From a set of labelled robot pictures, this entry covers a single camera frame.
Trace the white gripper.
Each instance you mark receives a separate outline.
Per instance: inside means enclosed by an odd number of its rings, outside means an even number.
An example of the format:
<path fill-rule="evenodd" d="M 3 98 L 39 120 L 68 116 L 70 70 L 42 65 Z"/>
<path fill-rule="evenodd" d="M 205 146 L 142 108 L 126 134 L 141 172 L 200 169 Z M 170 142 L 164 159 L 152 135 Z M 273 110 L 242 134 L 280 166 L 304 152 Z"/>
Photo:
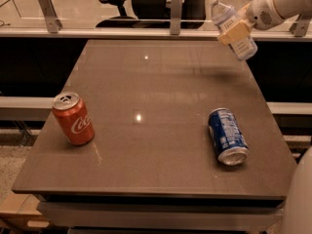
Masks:
<path fill-rule="evenodd" d="M 275 8 L 274 0 L 253 0 L 238 14 L 246 15 L 248 19 L 228 19 L 218 26 L 217 40 L 221 44 L 229 45 L 250 37 L 253 28 L 268 30 L 285 21 Z"/>

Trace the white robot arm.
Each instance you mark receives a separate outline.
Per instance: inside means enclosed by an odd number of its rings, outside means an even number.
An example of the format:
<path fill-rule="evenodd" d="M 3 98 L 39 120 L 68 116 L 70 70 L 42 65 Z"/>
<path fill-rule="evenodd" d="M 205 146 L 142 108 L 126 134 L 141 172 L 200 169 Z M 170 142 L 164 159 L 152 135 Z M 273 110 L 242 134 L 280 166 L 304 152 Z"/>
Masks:
<path fill-rule="evenodd" d="M 251 35 L 253 29 L 268 30 L 297 16 L 290 27 L 296 37 L 303 37 L 312 20 L 312 0 L 253 0 L 239 11 L 239 19 L 225 29 L 217 40 L 232 44 Z"/>

